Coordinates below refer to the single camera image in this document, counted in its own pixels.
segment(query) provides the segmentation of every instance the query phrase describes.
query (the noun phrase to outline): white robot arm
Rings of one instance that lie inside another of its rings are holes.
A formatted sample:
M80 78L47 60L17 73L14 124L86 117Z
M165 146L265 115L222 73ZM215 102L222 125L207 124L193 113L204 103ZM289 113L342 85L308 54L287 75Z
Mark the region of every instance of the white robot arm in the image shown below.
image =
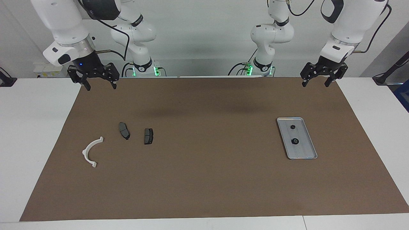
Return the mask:
M130 37L128 50L132 55L134 72L138 75L157 75L155 65L158 65L152 60L148 48L143 45L144 42L153 41L156 38L156 29L154 26L144 20L142 14L136 10L132 10L132 0L122 0L122 10L118 16L127 23L118 24L116 29L126 33ZM112 29L112 38L119 44L126 47L127 37L122 33Z
M341 79L348 69L345 59L354 52L365 32L373 26L387 5L387 0L352 0L347 4L343 0L331 1L334 11L331 16L323 17L334 23L334 29L321 50L318 62L307 63L301 71L303 87L319 75L329 75L326 87L334 80Z
M120 13L120 1L105 2L104 7L108 10L102 14L115 19ZM87 90L91 89L87 78L95 77L109 81L116 89L119 73L113 63L107 65L101 63L74 1L31 0L31 3L54 37L54 42L43 52L44 57L56 66L72 61L74 65L70 65L67 70L71 80L84 85Z
M251 60L253 75L271 75L275 43L287 43L294 37L294 28L289 23L289 10L286 0L270 1L268 14L274 19L273 24L261 24L253 27L251 38L257 44L255 58Z

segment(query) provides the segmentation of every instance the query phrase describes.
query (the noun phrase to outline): black knob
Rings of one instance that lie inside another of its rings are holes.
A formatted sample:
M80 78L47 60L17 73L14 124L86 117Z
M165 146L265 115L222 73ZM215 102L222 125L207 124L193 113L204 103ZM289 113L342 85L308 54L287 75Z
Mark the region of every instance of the black knob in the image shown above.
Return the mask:
M298 144L300 141L297 138L294 138L291 140L291 143L293 144Z

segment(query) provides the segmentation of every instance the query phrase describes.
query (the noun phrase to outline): brown work surface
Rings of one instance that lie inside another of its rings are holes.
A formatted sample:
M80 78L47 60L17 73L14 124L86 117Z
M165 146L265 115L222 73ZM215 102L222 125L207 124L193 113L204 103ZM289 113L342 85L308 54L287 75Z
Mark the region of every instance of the brown work surface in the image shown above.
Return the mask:
M21 221L409 212L340 88L324 81L121 79L113 90L91 79ZM293 116L317 159L287 158L276 119ZM81 152L100 136L93 168Z

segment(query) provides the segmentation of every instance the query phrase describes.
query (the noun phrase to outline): metal tray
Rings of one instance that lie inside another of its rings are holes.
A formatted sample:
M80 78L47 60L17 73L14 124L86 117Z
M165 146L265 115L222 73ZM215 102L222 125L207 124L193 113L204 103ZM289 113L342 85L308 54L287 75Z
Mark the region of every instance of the metal tray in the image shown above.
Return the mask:
M297 160L316 159L318 157L310 134L301 117L279 117L277 123L288 158Z

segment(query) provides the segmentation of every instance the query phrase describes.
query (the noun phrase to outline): white plastic arc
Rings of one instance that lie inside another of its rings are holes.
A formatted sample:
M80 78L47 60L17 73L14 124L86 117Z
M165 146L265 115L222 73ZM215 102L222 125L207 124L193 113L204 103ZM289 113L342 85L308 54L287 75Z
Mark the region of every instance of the white plastic arc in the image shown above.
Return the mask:
M94 145L96 145L96 144L98 144L98 143L101 143L101 142L103 142L103 137L100 137L98 140L95 140L95 141L91 142L91 143L82 151L82 154L84 155L85 160L88 161L88 163L92 164L92 167L94 167L94 168L97 166L97 163L96 163L95 161L91 161L91 160L88 159L88 152L90 151L90 149L91 149Z

